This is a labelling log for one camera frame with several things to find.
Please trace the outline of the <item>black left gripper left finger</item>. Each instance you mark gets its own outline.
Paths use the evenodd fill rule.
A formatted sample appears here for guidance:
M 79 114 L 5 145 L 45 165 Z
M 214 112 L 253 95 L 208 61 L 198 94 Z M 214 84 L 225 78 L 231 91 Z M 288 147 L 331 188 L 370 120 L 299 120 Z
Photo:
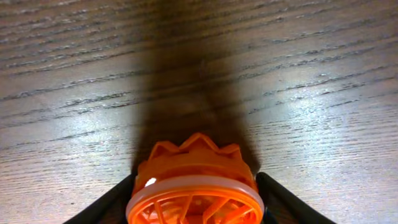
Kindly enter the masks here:
M 128 175 L 103 196 L 67 220 L 65 224 L 127 224 L 126 207 L 131 199 L 136 173 Z

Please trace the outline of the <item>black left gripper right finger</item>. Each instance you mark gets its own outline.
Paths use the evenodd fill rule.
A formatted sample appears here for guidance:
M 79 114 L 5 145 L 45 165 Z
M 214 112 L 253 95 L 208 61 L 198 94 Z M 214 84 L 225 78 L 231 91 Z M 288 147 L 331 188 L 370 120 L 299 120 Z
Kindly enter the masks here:
M 275 217 L 275 213 L 270 209 L 271 198 L 276 199 L 276 201 L 282 205 L 282 208 L 294 217 L 297 223 L 334 223 L 329 218 L 299 199 L 268 174 L 264 172 L 257 173 L 256 182 L 259 188 L 259 194 L 266 205 L 266 211 L 264 212 L 262 219 L 263 223 L 279 223 L 278 219 Z

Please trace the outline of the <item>orange round spinner toy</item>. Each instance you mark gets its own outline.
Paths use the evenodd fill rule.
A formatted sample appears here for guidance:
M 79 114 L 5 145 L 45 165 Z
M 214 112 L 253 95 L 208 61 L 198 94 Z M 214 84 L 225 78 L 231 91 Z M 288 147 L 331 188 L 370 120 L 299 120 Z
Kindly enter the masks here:
M 157 142 L 138 169 L 128 223 L 262 222 L 266 207 L 240 147 L 195 133 L 177 146 Z

